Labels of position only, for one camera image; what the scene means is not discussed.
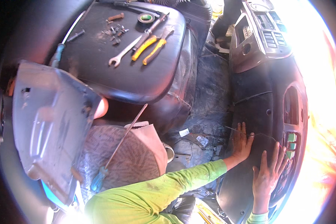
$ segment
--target man's left hand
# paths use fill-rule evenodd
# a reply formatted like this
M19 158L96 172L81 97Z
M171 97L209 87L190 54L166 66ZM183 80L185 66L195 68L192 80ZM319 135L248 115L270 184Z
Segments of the man's left hand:
M250 133L249 138L246 136L245 122L237 124L237 131L233 136L233 154L239 162L246 160L250 154L251 145L254 140L254 133Z

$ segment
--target man's right hand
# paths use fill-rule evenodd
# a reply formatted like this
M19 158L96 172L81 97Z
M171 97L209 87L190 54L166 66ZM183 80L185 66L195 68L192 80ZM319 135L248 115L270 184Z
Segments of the man's right hand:
M279 177L287 164L288 159L284 159L286 147L282 147L282 150L279 152L279 146L279 142L276 142L269 167L266 151L261 156L260 170L256 166L253 167L254 214L264 214L269 211L271 193L275 189Z

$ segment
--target screwdriver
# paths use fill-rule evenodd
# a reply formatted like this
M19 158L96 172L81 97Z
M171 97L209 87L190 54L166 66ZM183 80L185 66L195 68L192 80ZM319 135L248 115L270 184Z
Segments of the screwdriver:
M72 32L73 28L76 26L76 24L78 23L78 21L80 20L80 18L85 14L86 11L83 11L78 17L77 19L75 20L75 22L72 24L71 28L68 30L65 38L63 38L63 41L61 43L58 44L57 46L57 49L56 49L56 52L54 54L54 56L52 56L51 58L51 67L54 67L54 68L58 68L58 64L60 63L60 60L61 60L61 54L62 54L62 51L63 49L65 49L65 42L68 38L68 36L70 35L70 33Z
M148 104L145 104L142 109L139 111L139 113L137 114L136 118L133 120L133 122L130 124L130 126L126 129L123 137L121 138L121 141L118 143L115 151L113 152L113 154L111 155L110 159L108 160L108 162L106 163L106 165L103 167L99 168L99 173L97 174L96 177L94 177L94 179L92 180L91 183L91 191L94 191L95 193L98 193L102 186L103 186L103 180L104 178L108 175L108 165L110 163L110 161L112 160L113 156L116 154L117 149L121 146L123 140L126 138L126 136L128 135L128 133L130 132L130 130L132 129L133 125L137 122L137 120L139 119L139 117L141 116L141 114L143 113L144 109L146 109L146 107L148 106Z

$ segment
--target seat cushion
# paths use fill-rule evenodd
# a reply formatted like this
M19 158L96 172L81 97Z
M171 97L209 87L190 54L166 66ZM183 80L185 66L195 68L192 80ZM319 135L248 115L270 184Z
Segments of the seat cushion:
M73 29L70 36L82 29L85 30L85 34L73 42L66 43L60 68L109 99L134 104L154 103L165 96L172 85L183 45L186 22L183 15L173 8L143 2L131 4L170 12L168 19L158 25L153 34L161 35L167 25L174 25L175 31L167 38L166 45L152 62L146 66L142 64L142 60L154 49L156 43L148 47L135 62L131 60L131 52L128 52L122 57L118 67L108 66L109 59L117 56L138 38L146 27L139 25L137 21L142 11L97 2ZM108 17L122 12L123 19L108 25ZM111 36L105 34L105 31L117 23L129 31L121 35L120 44L112 45Z

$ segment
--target blue screwdriver handle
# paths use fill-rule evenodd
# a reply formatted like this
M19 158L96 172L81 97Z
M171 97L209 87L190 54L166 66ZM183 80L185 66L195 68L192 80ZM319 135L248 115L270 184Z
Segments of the blue screwdriver handle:
M91 191L98 193L102 186L103 186L103 180L108 174L108 169L105 169L103 166L99 168L99 173L97 176L92 180L91 183Z
M63 49L65 49L64 44L58 44L55 55L53 56L54 60L52 61L51 67L58 68L58 64L60 63L61 60L61 55Z

